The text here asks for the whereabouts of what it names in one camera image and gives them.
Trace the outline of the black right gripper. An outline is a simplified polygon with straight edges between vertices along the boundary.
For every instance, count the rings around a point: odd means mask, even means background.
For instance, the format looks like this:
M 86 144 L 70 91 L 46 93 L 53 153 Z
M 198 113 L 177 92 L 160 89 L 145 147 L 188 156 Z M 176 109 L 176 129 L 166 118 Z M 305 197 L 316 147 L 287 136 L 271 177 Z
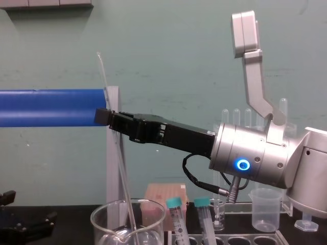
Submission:
M 129 136 L 138 143 L 160 144 L 195 155 L 209 157 L 215 134 L 152 114 L 131 114 L 97 108 L 94 122 Z

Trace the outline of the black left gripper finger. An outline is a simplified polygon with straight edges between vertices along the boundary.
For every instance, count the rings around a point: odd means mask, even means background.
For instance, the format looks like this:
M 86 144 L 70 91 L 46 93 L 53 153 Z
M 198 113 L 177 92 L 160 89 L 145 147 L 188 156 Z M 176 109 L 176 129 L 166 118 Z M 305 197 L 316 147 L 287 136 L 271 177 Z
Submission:
M 0 206 L 7 206 L 14 202 L 16 191 L 9 190 L 0 194 Z
M 57 212 L 52 212 L 41 221 L 28 224 L 14 213 L 1 210 L 1 242 L 32 242 L 52 235 L 57 221 Z

